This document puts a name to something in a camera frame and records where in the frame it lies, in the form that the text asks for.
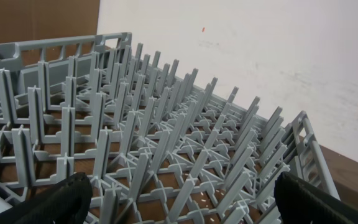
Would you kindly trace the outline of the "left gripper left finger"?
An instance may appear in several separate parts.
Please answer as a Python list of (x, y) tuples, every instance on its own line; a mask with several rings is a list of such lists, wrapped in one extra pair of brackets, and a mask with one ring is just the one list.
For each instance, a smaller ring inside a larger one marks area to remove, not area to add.
[(88, 215), (92, 196), (88, 176), (77, 172), (34, 198), (0, 213), (0, 224), (82, 224)]

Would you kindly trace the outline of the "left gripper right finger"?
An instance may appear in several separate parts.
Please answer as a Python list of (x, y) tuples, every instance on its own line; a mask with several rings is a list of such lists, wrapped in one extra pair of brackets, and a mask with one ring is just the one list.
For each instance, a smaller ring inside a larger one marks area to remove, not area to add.
[(273, 194), (284, 223), (358, 223), (357, 210), (289, 172), (278, 176)]

